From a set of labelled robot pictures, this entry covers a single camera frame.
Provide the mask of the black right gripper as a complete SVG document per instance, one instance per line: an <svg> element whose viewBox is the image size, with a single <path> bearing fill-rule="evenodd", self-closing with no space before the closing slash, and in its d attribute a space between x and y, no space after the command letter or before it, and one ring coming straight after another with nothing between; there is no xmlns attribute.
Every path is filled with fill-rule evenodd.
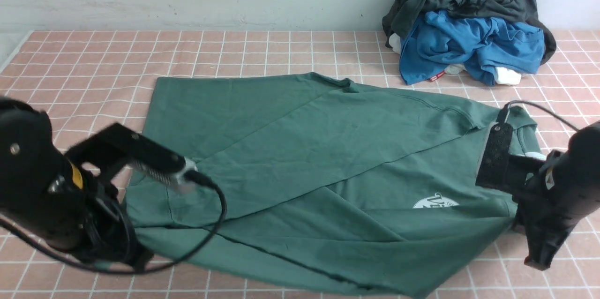
<svg viewBox="0 0 600 299"><path fill-rule="evenodd" d="M598 152L554 151L529 179L537 196L520 199L516 217L527 239L525 265L547 270L575 226L598 210L599 165Z"/></svg>

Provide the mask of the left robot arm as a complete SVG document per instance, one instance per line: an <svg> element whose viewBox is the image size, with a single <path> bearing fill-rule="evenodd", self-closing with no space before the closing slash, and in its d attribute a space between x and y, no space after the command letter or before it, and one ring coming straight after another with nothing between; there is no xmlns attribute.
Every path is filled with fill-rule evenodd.
<svg viewBox="0 0 600 299"><path fill-rule="evenodd" d="M1 98L1 214L83 266L115 262L144 271L153 253L135 237L111 177L69 160L52 136L47 113Z"/></svg>

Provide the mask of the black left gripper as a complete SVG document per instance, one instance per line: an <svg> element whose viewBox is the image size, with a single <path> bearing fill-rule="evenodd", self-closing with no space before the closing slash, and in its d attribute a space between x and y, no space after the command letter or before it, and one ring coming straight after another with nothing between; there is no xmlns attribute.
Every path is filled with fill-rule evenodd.
<svg viewBox="0 0 600 299"><path fill-rule="evenodd" d="M144 271L154 256L135 237L112 181L66 161L45 191L45 241L82 263L116 262Z"/></svg>

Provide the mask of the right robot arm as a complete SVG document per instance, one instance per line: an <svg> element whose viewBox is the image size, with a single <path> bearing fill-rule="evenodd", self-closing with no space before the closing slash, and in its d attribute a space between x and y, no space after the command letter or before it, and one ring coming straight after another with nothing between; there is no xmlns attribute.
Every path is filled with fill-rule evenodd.
<svg viewBox="0 0 600 299"><path fill-rule="evenodd" d="M517 201L514 230L525 235L525 265L545 271L577 224L600 204L598 122L578 130L567 151L538 162Z"/></svg>

